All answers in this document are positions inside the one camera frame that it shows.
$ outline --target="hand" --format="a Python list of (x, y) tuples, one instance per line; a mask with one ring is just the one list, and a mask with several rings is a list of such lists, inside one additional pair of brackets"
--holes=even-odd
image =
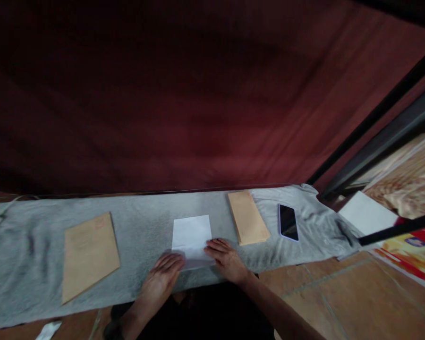
[(135, 301), (138, 315), (149, 321), (157, 313), (169, 298), (183, 265), (180, 254), (165, 254), (157, 260)]
[(217, 268), (228, 281), (240, 286), (252, 275), (227, 241), (215, 238), (206, 244), (204, 252), (216, 260)]

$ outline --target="person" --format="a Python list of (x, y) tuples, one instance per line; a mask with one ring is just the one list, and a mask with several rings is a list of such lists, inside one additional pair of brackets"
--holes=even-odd
[(133, 303), (112, 308), (106, 340), (139, 339), (324, 339), (249, 271), (230, 244), (207, 242), (226, 283), (196, 288), (179, 304), (171, 295), (184, 259), (162, 255)]

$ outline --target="tile floor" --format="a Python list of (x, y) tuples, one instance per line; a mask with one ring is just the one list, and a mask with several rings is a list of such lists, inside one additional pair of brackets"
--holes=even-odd
[[(425, 340), (425, 289), (368, 253), (284, 267), (260, 279), (327, 339)], [(66, 316), (53, 339), (100, 340), (109, 315), (110, 307)], [(0, 330), (0, 339), (34, 340), (47, 322)]]

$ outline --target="white card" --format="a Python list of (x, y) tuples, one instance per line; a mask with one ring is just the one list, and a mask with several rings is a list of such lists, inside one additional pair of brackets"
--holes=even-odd
[(209, 267), (215, 264), (215, 260), (203, 251), (206, 247), (206, 241), (211, 238), (209, 215), (173, 221), (171, 249), (174, 253), (184, 256), (186, 264), (182, 271)]

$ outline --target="smartphone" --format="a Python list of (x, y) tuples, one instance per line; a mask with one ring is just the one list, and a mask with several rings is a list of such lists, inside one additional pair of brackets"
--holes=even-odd
[(280, 235), (293, 241), (299, 241), (296, 214), (293, 208), (279, 204), (279, 231)]

